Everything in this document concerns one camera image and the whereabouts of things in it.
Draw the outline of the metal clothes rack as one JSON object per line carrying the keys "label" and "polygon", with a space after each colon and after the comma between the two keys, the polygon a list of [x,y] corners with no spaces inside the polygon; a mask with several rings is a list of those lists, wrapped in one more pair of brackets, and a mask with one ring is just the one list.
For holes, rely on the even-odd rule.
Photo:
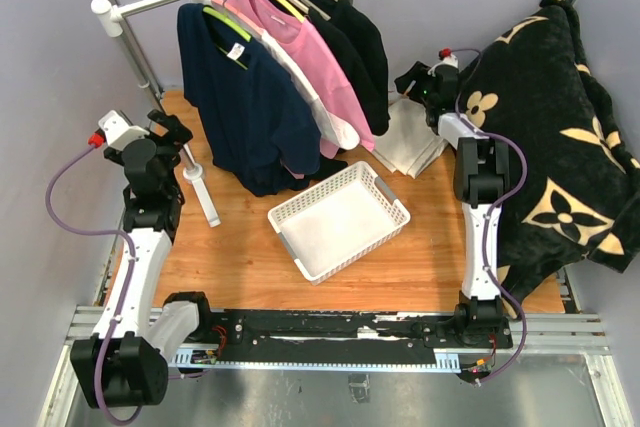
{"label": "metal clothes rack", "polygon": [[[114,39],[121,47],[137,78],[139,88],[148,94],[152,106],[160,111],[164,111],[161,104],[162,89],[157,83],[150,65],[143,60],[144,56],[135,52],[135,47],[138,44],[131,29],[129,28],[131,34],[129,35],[123,26],[128,25],[127,19],[129,17],[179,1],[183,0],[138,0],[125,5],[117,5],[111,0],[92,0],[90,4],[92,13],[97,17],[107,36]],[[208,225],[212,228],[220,225],[220,216],[205,184],[203,167],[193,158],[187,145],[180,151],[180,158],[184,165],[183,177],[195,191]]]}

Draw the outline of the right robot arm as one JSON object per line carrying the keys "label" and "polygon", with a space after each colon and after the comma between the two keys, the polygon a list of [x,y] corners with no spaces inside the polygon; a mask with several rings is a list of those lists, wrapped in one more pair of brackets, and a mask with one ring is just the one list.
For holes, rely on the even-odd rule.
{"label": "right robot arm", "polygon": [[435,346],[510,348],[512,339],[497,281],[501,208],[510,188],[509,146],[482,133],[458,106],[459,67],[449,55],[433,66],[416,62],[394,80],[398,93],[421,104],[426,123],[455,149],[453,191],[465,222],[466,265],[452,316],[425,342]]}

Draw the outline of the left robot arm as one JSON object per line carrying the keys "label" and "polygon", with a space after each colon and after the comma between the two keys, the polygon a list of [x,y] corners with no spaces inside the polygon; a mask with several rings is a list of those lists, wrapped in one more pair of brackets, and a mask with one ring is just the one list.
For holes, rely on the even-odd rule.
{"label": "left robot arm", "polygon": [[192,133],[174,115],[153,110],[148,117],[164,128],[163,134],[136,126],[114,110],[98,122],[107,145],[104,156],[122,167],[127,180],[124,249],[103,314],[88,338],[72,344],[70,361],[87,404],[104,413],[159,404],[180,345],[203,342],[214,330],[202,292],[173,293],[158,319],[150,318],[184,204],[174,169]]}

